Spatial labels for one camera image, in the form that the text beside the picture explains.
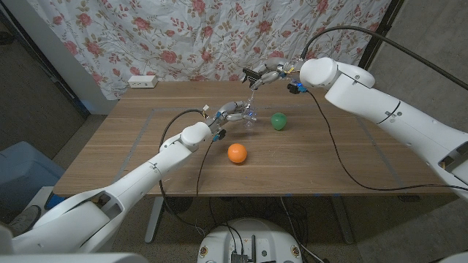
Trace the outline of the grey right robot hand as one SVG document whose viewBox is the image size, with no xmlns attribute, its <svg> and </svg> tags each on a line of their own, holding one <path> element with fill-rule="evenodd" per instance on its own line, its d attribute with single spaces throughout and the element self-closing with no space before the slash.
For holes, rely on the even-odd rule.
<svg viewBox="0 0 468 263">
<path fill-rule="evenodd" d="M 259 68 L 260 78 L 250 85 L 251 90 L 257 90 L 260 86 L 287 78 L 292 82 L 300 81 L 300 70 L 304 60 L 288 60 L 286 58 L 268 58 Z"/>
</svg>

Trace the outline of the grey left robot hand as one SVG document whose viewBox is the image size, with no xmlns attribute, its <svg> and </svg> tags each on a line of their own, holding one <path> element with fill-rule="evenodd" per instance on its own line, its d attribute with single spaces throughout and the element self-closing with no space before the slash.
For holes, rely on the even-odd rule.
<svg viewBox="0 0 468 263">
<path fill-rule="evenodd" d="M 228 102 L 216 112 L 210 127 L 221 128 L 227 122 L 244 121 L 248 127 L 257 121 L 257 113 L 251 102 Z"/>
</svg>

